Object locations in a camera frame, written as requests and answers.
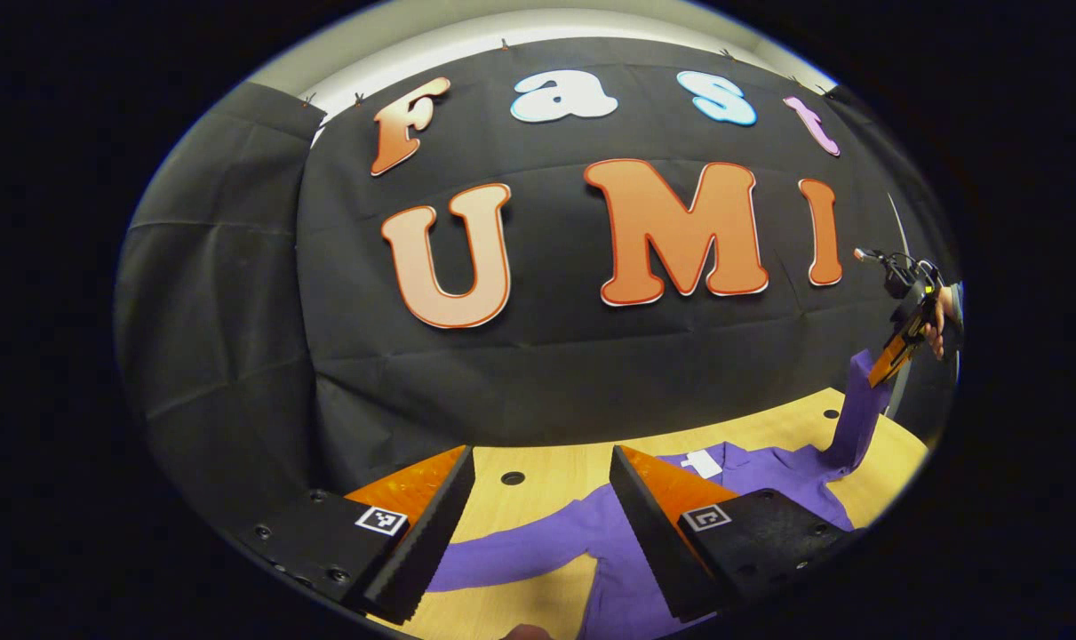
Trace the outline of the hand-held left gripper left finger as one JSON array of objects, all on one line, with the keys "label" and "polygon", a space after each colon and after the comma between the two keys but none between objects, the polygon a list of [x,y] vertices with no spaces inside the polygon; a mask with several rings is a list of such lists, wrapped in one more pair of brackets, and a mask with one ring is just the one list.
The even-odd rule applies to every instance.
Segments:
[{"label": "hand-held left gripper left finger", "polygon": [[475,449],[461,445],[344,495],[306,490],[236,536],[323,599],[401,625],[415,615],[473,487]]}]

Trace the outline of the purple shirt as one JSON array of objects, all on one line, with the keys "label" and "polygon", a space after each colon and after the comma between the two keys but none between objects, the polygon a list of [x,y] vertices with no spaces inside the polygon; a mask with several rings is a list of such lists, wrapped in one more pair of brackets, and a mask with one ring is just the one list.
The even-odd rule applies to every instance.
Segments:
[{"label": "purple shirt", "polygon": [[[874,359],[862,351],[851,357],[848,386],[833,444],[746,450],[730,442],[665,461],[725,489],[747,494],[781,492],[810,513],[843,531],[853,523],[830,483],[853,473],[870,443],[890,390],[868,385]],[[578,556],[597,563],[577,640],[657,640],[680,631],[649,563],[636,541],[610,484],[591,490],[550,516],[512,530],[450,544],[428,591],[450,592],[502,586],[546,575]]]}]

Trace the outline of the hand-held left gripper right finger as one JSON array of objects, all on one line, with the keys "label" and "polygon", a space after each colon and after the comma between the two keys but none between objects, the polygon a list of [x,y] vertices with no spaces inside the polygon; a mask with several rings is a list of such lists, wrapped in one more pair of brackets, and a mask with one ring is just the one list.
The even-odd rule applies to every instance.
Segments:
[{"label": "hand-held left gripper right finger", "polygon": [[608,477],[681,622],[768,599],[859,539],[779,490],[739,494],[625,445],[612,447]]}]

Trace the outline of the black backdrop cloth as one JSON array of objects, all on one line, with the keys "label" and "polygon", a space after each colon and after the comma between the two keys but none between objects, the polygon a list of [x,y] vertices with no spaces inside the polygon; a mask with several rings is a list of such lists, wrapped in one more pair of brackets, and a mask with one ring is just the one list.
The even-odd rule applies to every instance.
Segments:
[{"label": "black backdrop cloth", "polygon": [[[634,250],[659,299],[610,305],[592,163],[684,214],[754,177],[768,286],[724,243]],[[351,492],[463,444],[675,432],[845,388],[894,303],[853,250],[960,274],[942,198],[846,90],[615,37],[482,52],[334,113],[241,84],[165,159],[124,237],[116,355],[164,473],[213,526]]]}]

